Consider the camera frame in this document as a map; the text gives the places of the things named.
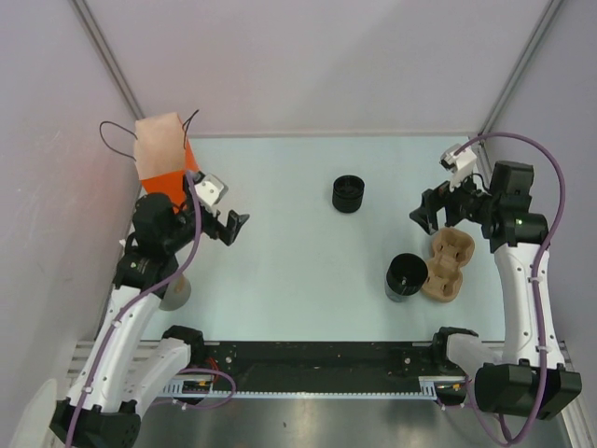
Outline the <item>orange paper bag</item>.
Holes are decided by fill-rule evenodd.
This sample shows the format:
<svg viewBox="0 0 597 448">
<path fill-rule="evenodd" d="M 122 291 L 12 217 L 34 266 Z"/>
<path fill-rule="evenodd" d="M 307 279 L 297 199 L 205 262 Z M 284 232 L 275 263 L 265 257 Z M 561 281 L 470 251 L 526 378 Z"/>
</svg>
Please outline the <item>orange paper bag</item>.
<svg viewBox="0 0 597 448">
<path fill-rule="evenodd" d="M 193 112 L 186 121 L 177 112 L 139 119 L 133 131 L 114 121 L 104 120 L 99 124 L 99 133 L 108 149 L 133 160 L 146 194 L 163 193 L 173 206 L 181 206 L 186 199 L 183 188 L 185 173 L 200 170 L 187 135 L 188 126 L 197 113 Z M 107 143 L 104 138 L 106 125 L 133 136 L 132 154 Z"/>
</svg>

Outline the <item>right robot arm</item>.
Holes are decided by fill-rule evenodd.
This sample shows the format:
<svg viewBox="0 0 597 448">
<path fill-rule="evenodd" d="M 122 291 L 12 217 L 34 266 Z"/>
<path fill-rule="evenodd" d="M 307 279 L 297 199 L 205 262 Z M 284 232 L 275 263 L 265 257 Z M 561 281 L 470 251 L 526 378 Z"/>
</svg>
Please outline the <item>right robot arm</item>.
<svg viewBox="0 0 597 448">
<path fill-rule="evenodd" d="M 461 369 L 473 382 L 478 408 L 538 420 L 549 420 L 582 390 L 581 376 L 565 368 L 550 311 L 548 247 L 552 226 L 531 212 L 532 165 L 499 161 L 488 191 L 478 189 L 470 162 L 447 162 L 451 179 L 422 195 L 410 218 L 433 235 L 463 220 L 478 223 L 488 240 L 504 300 L 505 340 L 497 356 L 473 330 L 441 328 L 430 351 L 432 367 L 441 374 Z"/>
</svg>

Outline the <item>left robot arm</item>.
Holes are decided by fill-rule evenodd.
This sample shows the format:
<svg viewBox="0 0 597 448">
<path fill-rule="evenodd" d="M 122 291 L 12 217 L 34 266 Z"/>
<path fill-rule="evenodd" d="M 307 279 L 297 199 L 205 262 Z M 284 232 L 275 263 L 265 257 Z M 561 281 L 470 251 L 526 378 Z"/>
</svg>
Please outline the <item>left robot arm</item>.
<svg viewBox="0 0 597 448">
<path fill-rule="evenodd" d="M 132 447 L 142 419 L 180 371 L 199 371 L 206 361 L 200 331 L 173 326 L 157 350 L 136 370 L 133 356 L 146 327 L 174 291 L 202 235 L 231 245 L 248 215 L 230 211 L 226 223 L 210 213 L 193 191 L 176 207 L 164 193 L 136 202 L 133 231 L 118 262 L 104 323 L 84 368 L 57 402 L 50 430 L 67 447 Z"/>
</svg>

